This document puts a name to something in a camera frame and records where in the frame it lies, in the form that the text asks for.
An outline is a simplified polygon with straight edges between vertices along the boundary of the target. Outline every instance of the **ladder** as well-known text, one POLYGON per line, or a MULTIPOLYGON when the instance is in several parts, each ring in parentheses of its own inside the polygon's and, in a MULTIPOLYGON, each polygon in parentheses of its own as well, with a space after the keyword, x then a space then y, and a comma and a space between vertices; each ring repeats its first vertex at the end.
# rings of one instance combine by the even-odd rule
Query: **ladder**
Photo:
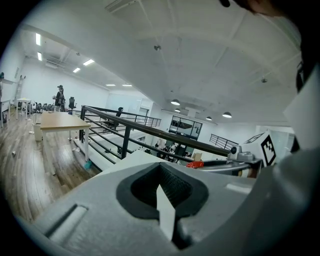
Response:
POLYGON ((26 79, 26 76, 22 77, 22 75, 20 75, 20 79, 16 85, 14 105, 17 105, 17 99, 21 98, 22 85, 24 84, 25 79, 26 79))

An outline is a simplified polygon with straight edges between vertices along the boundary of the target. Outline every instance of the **wooden table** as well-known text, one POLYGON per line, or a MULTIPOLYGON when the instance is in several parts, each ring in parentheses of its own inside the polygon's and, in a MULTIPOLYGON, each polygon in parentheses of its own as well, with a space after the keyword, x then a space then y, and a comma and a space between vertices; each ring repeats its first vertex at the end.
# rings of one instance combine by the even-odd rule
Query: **wooden table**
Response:
POLYGON ((70 115, 67 112, 43 112, 40 129, 42 130, 43 145, 46 158, 48 159, 49 168, 52 175, 55 171, 52 164, 52 157, 49 151, 47 141, 47 133, 65 132, 69 131, 69 141, 71 141, 71 131, 85 130, 84 153, 85 160, 89 160, 89 128, 90 124, 86 123, 77 116, 70 115))
POLYGON ((8 100, 0 102, 0 104, 1 104, 1 113, 0 113, 0 115, 1 115, 1 128, 4 127, 4 120, 3 120, 3 116, 2 116, 2 112, 4 112, 4 109, 2 107, 6 102, 9 102, 7 120, 10 120, 10 99, 8 99, 8 100))
POLYGON ((18 120, 18 104, 19 104, 19 102, 21 102, 21 103, 25 103, 25 120, 27 120, 27 112, 28 112, 28 103, 30 103, 30 116, 31 116, 31 108, 32 108, 32 106, 31 106, 31 99, 29 99, 29 98, 18 98, 17 100, 16 100, 16 110, 15 110, 15 112, 16 112, 16 119, 18 120))

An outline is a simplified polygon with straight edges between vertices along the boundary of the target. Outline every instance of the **fluorescent light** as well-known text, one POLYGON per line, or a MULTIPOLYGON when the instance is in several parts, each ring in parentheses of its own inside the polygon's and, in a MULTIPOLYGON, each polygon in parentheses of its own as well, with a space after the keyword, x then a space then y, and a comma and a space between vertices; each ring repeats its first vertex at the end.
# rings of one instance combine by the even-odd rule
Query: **fluorescent light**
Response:
POLYGON ((74 71, 73 71, 73 73, 77 73, 79 70, 80 70, 81 68, 76 68, 74 71))
POLYGON ((225 117, 225 118, 232 118, 230 112, 224 112, 222 116, 225 117))
POLYGON ((41 41, 41 35, 38 33, 35 33, 35 43, 40 46, 40 41, 41 41))
POLYGON ((179 102, 179 100, 177 100, 177 99, 173 99, 173 100, 171 101, 171 104, 179 106, 179 105, 180 105, 180 102, 179 102))
POLYGON ((41 52, 38 52, 38 60, 42 62, 42 54, 41 54, 41 52))
POLYGON ((94 63, 95 61, 92 59, 89 59, 88 61, 86 61, 85 63, 83 63, 83 65, 88 66, 91 63, 94 63))

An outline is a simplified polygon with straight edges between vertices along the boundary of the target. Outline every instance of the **black railing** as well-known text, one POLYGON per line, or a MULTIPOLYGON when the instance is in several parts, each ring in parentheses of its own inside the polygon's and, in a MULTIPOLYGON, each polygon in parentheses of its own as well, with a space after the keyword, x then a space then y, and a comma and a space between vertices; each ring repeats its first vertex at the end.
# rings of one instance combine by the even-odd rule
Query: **black railing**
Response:
POLYGON ((215 146, 225 149, 225 150, 231 150, 233 146, 239 145, 238 143, 228 140, 226 138, 219 137, 217 135, 211 134, 210 142, 212 142, 215 146))
MULTIPOLYGON (((94 143, 96 143, 101 148, 106 150, 107 153, 111 153, 114 156, 116 155, 116 157, 118 159, 124 159, 127 156, 127 153, 130 153, 130 154, 132 153, 132 151, 128 149, 129 142, 132 142, 132 143, 138 144, 139 146, 142 146, 142 147, 144 147, 146 149, 153 150, 155 152, 161 153, 162 155, 165 155, 165 156, 177 159, 177 160, 182 160, 182 161, 185 161, 185 162, 191 162, 192 161, 192 159, 190 159, 190 158, 185 158, 183 156, 176 155, 176 154, 173 154, 173 153, 158 149, 156 147, 153 147, 153 146, 150 146, 150 145, 148 145, 146 143, 143 143, 143 142, 141 142, 139 140, 130 138, 131 130, 138 130, 138 131, 144 132, 146 134, 149 134, 149 135, 152 135, 152 136, 155 136, 155 137, 159 137, 159 138, 171 141, 171 142, 179 143, 180 145, 185 145, 187 147, 192 147, 194 149, 202 150, 202 151, 205 151, 205 152, 213 153, 213 154, 224 156, 224 157, 226 157, 228 155, 228 153, 229 153, 229 151, 226 150, 226 149, 221 149, 221 148, 218 148, 218 147, 206 144, 206 143, 202 143, 202 142, 198 142, 198 141, 195 141, 195 140, 191 140, 191 139, 185 138, 183 136, 174 135, 174 134, 167 133, 167 132, 164 132, 164 131, 161 131, 159 129, 154 128, 154 127, 157 127, 157 126, 160 125, 160 121, 161 121, 160 119, 152 118, 152 117, 146 117, 146 116, 143 116, 143 115, 136 115, 136 114, 132 114, 132 113, 125 113, 125 112, 122 113, 122 114, 125 114, 125 115, 131 115, 131 116, 139 117, 139 119, 142 117, 141 119, 145 118, 145 119, 151 119, 152 120, 150 122, 150 125, 147 124, 146 121, 142 122, 142 124, 141 124, 141 122, 137 122, 136 121, 137 120, 136 118, 134 118, 134 121, 133 121, 132 118, 118 117, 118 116, 115 116, 115 115, 111 115, 108 112, 117 113, 117 111, 114 111, 114 110, 109 111, 109 109, 104 109, 104 108, 99 108, 99 107, 82 106, 80 118, 82 120, 86 120, 86 122, 88 122, 88 123, 91 123, 91 124, 95 125, 95 127, 91 127, 90 128, 90 131, 92 133, 89 133, 89 135, 96 134, 97 136, 100 136, 105 141, 107 141, 107 142, 109 142, 109 143, 111 143, 111 144, 113 144, 113 145, 115 145, 117 147, 118 153, 121 153, 119 155, 118 154, 116 155, 115 152, 111 153, 110 152, 111 150, 109 150, 104 145, 99 143, 92 136, 89 137, 91 140, 93 139, 92 141, 94 143), (103 121, 93 120, 90 117, 99 117, 99 119, 103 120, 103 121), (103 132, 96 131, 96 128, 97 129, 103 129, 103 132), (116 143, 112 142, 110 139, 102 136, 101 133, 112 133, 112 134, 115 134, 115 135, 123 138, 123 144, 122 145, 116 144, 116 143)), ((79 131, 79 139, 82 142, 84 142, 84 138, 85 138, 84 131, 80 130, 79 131)), ((109 160, 111 163, 113 163, 113 164, 115 163, 115 161, 110 159, 107 155, 103 154, 103 152, 101 152, 99 149, 97 149, 94 145, 92 145, 91 143, 89 143, 89 145, 94 150, 96 150, 100 155, 102 155, 107 160, 109 160)))

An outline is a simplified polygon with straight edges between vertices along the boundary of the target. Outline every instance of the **wooden floor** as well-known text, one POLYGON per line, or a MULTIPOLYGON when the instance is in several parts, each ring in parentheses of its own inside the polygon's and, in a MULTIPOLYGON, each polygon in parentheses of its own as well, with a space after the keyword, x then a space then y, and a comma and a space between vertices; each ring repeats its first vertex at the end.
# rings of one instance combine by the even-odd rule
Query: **wooden floor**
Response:
MULTIPOLYGON (((63 131, 47 134, 56 172, 50 174, 42 141, 35 141, 29 134, 33 121, 21 114, 16 120, 15 114, 12 108, 11 120, 0 127, 0 187, 12 213, 32 222, 48 205, 99 171, 94 166, 84 169, 85 156, 72 151, 75 144, 68 140, 69 132, 63 131)), ((41 116, 35 114, 32 119, 39 122, 41 116)))

